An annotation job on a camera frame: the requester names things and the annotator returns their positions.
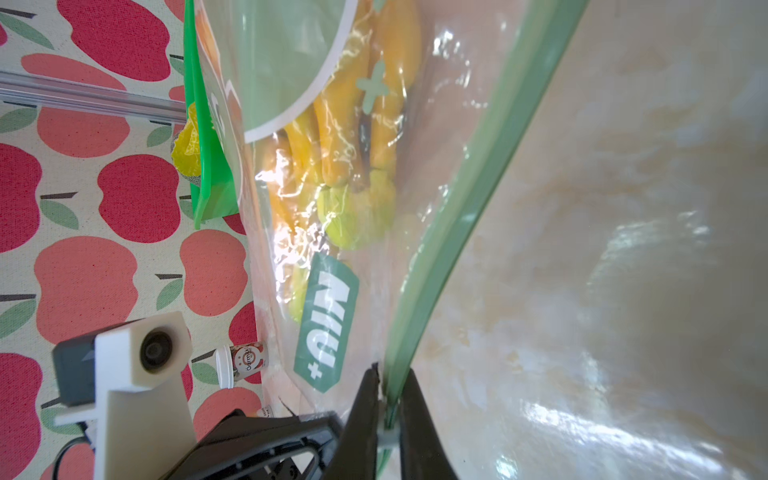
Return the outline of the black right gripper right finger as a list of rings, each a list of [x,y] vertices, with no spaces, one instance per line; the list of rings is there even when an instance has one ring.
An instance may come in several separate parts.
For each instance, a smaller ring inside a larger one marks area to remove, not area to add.
[[[399,406],[403,480],[457,480],[432,421],[415,372],[410,369]]]

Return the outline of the bananas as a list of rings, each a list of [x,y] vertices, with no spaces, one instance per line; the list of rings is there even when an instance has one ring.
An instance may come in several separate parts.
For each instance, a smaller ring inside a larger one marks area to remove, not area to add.
[[[267,143],[277,301],[303,315],[312,259],[379,240],[396,207],[397,144],[422,63],[414,1],[359,2],[324,89]]]

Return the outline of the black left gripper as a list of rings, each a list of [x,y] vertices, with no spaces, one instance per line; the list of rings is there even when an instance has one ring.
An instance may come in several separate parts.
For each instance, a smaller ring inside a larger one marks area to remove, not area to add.
[[[248,417],[236,409],[163,475],[165,479],[319,479],[342,427],[334,414]]]

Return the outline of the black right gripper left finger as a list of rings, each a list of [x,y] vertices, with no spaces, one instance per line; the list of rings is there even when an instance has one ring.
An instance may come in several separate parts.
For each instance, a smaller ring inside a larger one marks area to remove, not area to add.
[[[374,480],[379,424],[378,364],[366,370],[324,480]]]

